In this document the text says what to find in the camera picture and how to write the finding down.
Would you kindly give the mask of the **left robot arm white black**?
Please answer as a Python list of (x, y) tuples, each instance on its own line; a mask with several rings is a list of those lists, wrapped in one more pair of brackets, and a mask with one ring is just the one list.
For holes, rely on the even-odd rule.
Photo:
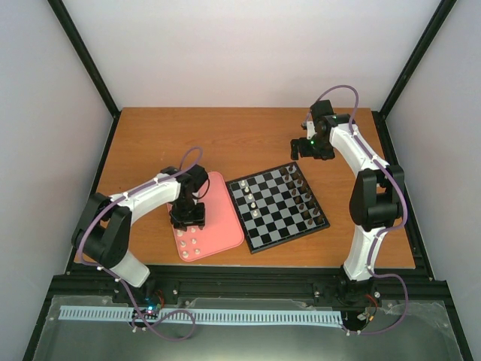
[(132, 225), (162, 205), (170, 205), (171, 225), (181, 232), (205, 226), (205, 205), (199, 190), (208, 184), (206, 170), (192, 165), (184, 170), (167, 167), (152, 180), (112, 196), (91, 195), (72, 235), (79, 260), (102, 268), (130, 285), (139, 302), (156, 294), (149, 268), (129, 250)]

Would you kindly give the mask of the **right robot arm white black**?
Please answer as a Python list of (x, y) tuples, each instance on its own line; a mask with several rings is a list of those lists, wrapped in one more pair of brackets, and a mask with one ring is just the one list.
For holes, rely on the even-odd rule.
[(355, 176), (349, 201), (355, 231), (343, 273), (349, 281), (367, 281), (385, 234), (404, 217), (404, 170), (376, 154), (350, 115), (336, 114), (329, 100), (315, 101), (301, 127), (307, 135), (291, 140), (291, 159), (329, 160), (339, 153)]

